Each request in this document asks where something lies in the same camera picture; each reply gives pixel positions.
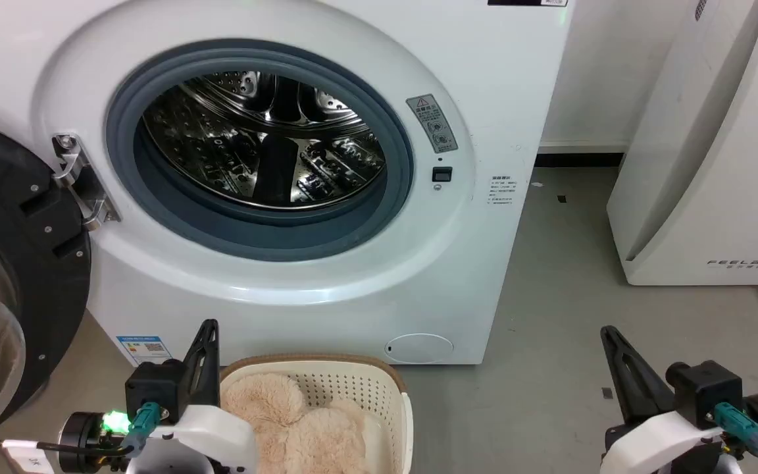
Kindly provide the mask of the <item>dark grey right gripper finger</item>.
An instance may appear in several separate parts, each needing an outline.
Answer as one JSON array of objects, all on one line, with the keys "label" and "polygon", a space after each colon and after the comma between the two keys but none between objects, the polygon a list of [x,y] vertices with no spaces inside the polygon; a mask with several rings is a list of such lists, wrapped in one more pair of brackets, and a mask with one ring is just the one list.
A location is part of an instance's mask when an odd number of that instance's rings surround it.
[{"label": "dark grey right gripper finger", "polygon": [[665,381],[614,326],[599,331],[626,425],[638,425],[674,410],[674,394]]}]

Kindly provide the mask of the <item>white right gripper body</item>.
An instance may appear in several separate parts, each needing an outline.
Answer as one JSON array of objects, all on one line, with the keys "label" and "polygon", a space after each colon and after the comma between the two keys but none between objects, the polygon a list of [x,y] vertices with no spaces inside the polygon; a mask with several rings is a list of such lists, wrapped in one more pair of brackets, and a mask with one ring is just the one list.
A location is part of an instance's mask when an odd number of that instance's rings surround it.
[{"label": "white right gripper body", "polygon": [[719,402],[705,413],[704,428],[680,412],[651,417],[614,441],[603,473],[742,473],[745,456],[758,459],[758,394],[742,407]]}]

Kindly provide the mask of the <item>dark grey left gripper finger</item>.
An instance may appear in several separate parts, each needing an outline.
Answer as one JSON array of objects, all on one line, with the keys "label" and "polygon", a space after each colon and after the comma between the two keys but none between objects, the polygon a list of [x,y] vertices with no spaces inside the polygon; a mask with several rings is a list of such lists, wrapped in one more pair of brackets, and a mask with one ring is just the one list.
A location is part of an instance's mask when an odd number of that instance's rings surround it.
[{"label": "dark grey left gripper finger", "polygon": [[204,320],[184,357],[182,395],[187,405],[220,405],[219,325]]}]

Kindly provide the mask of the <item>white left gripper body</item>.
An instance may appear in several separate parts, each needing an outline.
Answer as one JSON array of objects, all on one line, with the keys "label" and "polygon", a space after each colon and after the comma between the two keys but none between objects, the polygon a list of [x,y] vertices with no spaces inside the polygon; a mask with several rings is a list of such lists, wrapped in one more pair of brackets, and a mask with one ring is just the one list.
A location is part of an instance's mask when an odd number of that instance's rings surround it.
[{"label": "white left gripper body", "polygon": [[256,473],[255,431],[222,408],[190,405],[177,421],[147,403],[134,417],[123,411],[75,412],[59,444],[66,473]]}]

